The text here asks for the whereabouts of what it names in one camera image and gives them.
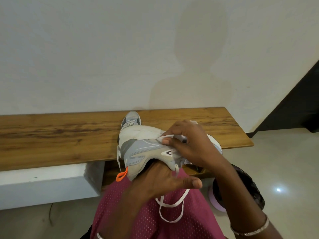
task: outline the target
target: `wood grain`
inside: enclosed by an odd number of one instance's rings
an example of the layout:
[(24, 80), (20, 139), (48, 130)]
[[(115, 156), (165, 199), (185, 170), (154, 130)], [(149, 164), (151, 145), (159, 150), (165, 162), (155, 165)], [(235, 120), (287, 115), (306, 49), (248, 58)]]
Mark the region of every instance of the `wood grain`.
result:
[[(142, 124), (167, 130), (196, 120), (223, 149), (253, 146), (224, 107), (138, 111)], [(0, 116), (0, 171), (116, 159), (127, 111)]]

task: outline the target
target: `bracelet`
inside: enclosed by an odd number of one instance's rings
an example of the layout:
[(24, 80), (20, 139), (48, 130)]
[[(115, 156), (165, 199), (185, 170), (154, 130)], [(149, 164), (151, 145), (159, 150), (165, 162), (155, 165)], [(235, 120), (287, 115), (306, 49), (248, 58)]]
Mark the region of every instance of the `bracelet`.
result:
[(265, 222), (265, 224), (264, 224), (261, 228), (257, 229), (256, 231), (248, 232), (248, 233), (240, 233), (240, 232), (235, 231), (235, 230), (232, 228), (232, 225), (230, 225), (230, 229), (233, 231), (233, 233), (234, 233), (235, 235), (242, 236), (242, 237), (249, 237), (249, 236), (256, 235), (256, 234), (258, 234), (258, 233), (261, 233), (261, 232), (262, 232), (264, 229), (266, 229), (266, 228), (268, 227), (268, 225), (269, 225), (268, 216), (267, 216), (267, 215), (265, 215), (265, 216), (266, 216), (266, 222)]
[(98, 239), (104, 239), (103, 237), (101, 237), (101, 235), (99, 233), (96, 233), (96, 236)]

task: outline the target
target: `pink object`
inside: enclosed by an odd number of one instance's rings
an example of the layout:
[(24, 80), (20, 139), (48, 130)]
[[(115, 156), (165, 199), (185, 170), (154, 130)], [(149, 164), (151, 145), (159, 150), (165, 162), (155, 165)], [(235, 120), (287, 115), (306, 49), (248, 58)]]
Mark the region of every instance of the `pink object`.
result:
[(216, 200), (214, 194), (213, 194), (213, 185), (211, 185), (209, 188), (208, 188), (208, 197), (209, 197), (209, 201), (212, 203), (212, 205), (219, 211), (221, 212), (226, 212), (226, 209), (221, 206), (218, 201)]
[[(183, 169), (180, 169), (179, 177), (186, 177)], [(98, 209), (95, 213), (91, 239), (102, 228), (110, 218), (116, 208), (122, 192), (130, 185), (130, 181), (125, 177), (120, 182), (110, 184)], [(177, 190), (165, 195), (164, 203), (174, 204), (183, 195), (185, 190)], [(181, 206), (174, 208), (162, 207), (162, 215), (165, 219), (173, 221), (181, 214)], [(191, 189), (184, 199), (184, 213), (177, 223), (168, 223), (161, 219), (159, 215), (160, 206), (151, 199), (140, 210), (136, 217), (131, 231), (130, 238), (213, 238), (225, 239), (217, 221), (199, 190)]]

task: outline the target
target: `white wall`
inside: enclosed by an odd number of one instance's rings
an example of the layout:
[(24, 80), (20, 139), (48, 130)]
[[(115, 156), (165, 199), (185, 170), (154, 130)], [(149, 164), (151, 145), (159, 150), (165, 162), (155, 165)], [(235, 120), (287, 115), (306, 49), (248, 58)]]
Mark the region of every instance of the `white wall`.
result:
[(319, 58), (319, 0), (0, 0), (0, 114), (225, 106), (252, 132)]

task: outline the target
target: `white floor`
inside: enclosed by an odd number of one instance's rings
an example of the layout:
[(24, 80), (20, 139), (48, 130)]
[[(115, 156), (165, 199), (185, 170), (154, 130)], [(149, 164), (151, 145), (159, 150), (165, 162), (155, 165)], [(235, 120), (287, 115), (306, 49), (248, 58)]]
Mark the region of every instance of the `white floor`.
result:
[[(266, 131), (257, 133), (253, 142), (251, 148), (224, 150), (224, 156), (253, 178), (266, 202), (264, 212), (284, 238), (317, 238), (319, 133)], [(205, 196), (210, 183), (210, 179), (204, 181)], [(0, 211), (1, 238), (78, 239), (92, 224), (99, 199), (54, 203), (52, 226), (51, 204)], [(212, 210), (225, 236), (235, 238), (227, 215)]]

